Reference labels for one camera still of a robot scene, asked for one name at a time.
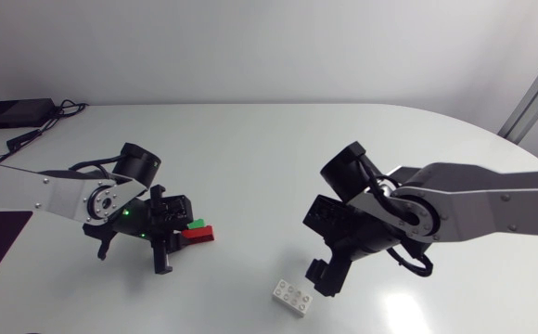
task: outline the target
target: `white tabletop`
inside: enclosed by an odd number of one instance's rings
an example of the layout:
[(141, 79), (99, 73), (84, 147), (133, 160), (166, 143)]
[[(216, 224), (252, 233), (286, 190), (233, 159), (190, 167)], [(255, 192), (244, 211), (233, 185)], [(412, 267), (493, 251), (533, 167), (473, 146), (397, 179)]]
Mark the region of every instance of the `white tabletop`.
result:
[[(0, 152), (24, 131), (0, 130)], [(35, 214), (0, 264), (0, 333), (538, 332), (538, 237), (433, 245), (429, 278), (382, 252), (353, 263), (335, 298), (314, 291), (305, 271), (330, 253), (302, 219), (316, 195), (335, 197), (319, 171), (355, 140), (382, 171), (434, 161), (538, 170), (496, 135), (404, 107), (91, 107), (6, 164), (66, 169), (135, 143), (162, 160), (154, 184), (187, 195), (216, 240), (173, 254), (174, 271), (157, 276), (144, 240), (118, 235), (101, 262), (81, 224)], [(304, 318), (272, 301), (280, 278), (314, 296)]]

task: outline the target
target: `red lego brick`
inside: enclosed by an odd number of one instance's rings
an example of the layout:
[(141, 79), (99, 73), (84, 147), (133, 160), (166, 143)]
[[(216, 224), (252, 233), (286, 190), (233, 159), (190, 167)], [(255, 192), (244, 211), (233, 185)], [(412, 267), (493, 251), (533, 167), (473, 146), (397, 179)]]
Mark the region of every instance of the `red lego brick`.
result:
[(187, 238), (191, 244), (200, 242), (213, 241), (213, 226), (207, 225), (202, 228), (194, 228), (181, 232), (183, 237)]

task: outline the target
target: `white wall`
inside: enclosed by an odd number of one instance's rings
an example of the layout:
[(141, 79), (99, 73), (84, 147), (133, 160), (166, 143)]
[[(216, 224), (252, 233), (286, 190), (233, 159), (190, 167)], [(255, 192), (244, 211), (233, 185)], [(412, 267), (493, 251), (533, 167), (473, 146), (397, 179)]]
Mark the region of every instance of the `white wall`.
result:
[(538, 0), (0, 0), (0, 99), (380, 102), (497, 131)]

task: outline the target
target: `white lego brick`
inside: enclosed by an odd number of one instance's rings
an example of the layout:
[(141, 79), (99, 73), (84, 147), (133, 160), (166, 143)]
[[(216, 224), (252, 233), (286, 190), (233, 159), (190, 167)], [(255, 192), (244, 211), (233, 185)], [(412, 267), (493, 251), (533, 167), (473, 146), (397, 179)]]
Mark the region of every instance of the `white lego brick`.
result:
[(283, 303), (288, 309), (299, 316), (306, 315), (310, 303), (313, 302), (313, 297), (308, 293), (297, 289), (285, 280), (279, 280), (277, 286), (273, 290), (273, 298)]

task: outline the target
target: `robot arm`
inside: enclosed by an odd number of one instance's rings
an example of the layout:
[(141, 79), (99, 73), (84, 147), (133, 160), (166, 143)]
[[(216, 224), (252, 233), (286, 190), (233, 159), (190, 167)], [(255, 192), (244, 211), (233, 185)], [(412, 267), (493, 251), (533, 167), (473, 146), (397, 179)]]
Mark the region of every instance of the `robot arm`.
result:
[[(425, 252), (434, 242), (494, 232), (538, 235), (538, 172), (433, 163), (383, 175), (355, 142), (321, 174), (341, 199), (318, 196), (304, 219), (333, 253), (330, 263), (314, 260), (306, 273), (325, 296), (340, 291), (352, 261), (371, 253), (386, 250), (413, 273), (429, 276), (433, 264)], [(392, 248), (398, 244), (423, 267), (399, 256)]]
[[(116, 163), (112, 173), (102, 164)], [(96, 167), (80, 173), (85, 167)], [(34, 173), (0, 165), (0, 208), (51, 212), (83, 223), (88, 237), (101, 241), (104, 260), (117, 233), (146, 239), (154, 251), (156, 274), (172, 271), (168, 254), (195, 243), (181, 233), (193, 222), (190, 200), (164, 198), (162, 186), (151, 186), (160, 159), (134, 144), (118, 157), (81, 162), (67, 171)], [(137, 197), (150, 190), (150, 199)]]

